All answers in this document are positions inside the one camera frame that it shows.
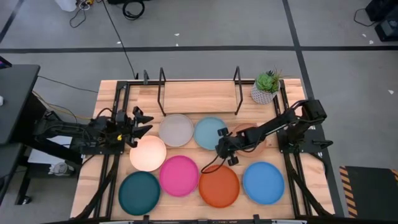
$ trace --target yellow black hazard stripe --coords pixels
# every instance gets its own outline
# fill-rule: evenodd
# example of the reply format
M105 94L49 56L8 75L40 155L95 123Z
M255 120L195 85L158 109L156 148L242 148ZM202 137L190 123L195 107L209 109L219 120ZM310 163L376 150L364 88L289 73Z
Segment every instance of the yellow black hazard stripe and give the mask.
M391 172L394 174L394 177L396 178L396 181L398 182L398 171L391 170Z
M340 167L340 176L341 176L341 181L343 183L344 194L346 196L348 215L350 218L356 218L358 216L358 212L356 211L353 189L351 187L349 177L348 177L348 172L347 172L345 166Z

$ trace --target blue plate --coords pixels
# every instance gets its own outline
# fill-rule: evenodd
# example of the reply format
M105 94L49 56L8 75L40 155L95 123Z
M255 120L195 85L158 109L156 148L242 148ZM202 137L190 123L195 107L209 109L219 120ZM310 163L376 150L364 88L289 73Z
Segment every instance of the blue plate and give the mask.
M193 137L199 146L215 150L218 140L221 138L217 131L221 128L226 128L223 120L213 117L203 118L195 126Z
M285 181L274 165L255 162L244 171L243 188L251 200L262 205L271 205L284 194Z
M119 189L119 203L130 215L145 215L159 201L160 185L151 173L139 171L128 175Z

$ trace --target succulent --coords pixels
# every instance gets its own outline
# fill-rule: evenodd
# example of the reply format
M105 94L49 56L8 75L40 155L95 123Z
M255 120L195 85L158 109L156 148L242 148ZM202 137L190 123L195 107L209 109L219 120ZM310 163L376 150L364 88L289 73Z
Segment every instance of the succulent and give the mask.
M280 79L280 72L278 70L269 70L266 73L261 73L256 78L257 89L266 91L268 93L275 93L278 89L278 82Z

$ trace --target light blue plate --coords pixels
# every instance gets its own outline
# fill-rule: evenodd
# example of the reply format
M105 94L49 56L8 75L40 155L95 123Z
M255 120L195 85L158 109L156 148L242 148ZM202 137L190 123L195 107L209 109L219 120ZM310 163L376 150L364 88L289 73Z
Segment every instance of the light blue plate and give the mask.
M200 147L215 150L221 138L217 131L221 128L226 128L223 120L214 117L203 118L195 126L193 137Z
M274 165L255 162L244 171L243 188L251 200L262 205L272 205L284 194L285 182Z

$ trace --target dark teal plate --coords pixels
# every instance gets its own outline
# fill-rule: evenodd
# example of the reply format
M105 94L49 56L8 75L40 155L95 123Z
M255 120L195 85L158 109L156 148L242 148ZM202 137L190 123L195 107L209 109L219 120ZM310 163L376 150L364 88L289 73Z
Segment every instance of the dark teal plate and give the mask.
M119 189L119 203L130 215L145 215L159 201L160 185L151 173L139 171L128 175Z

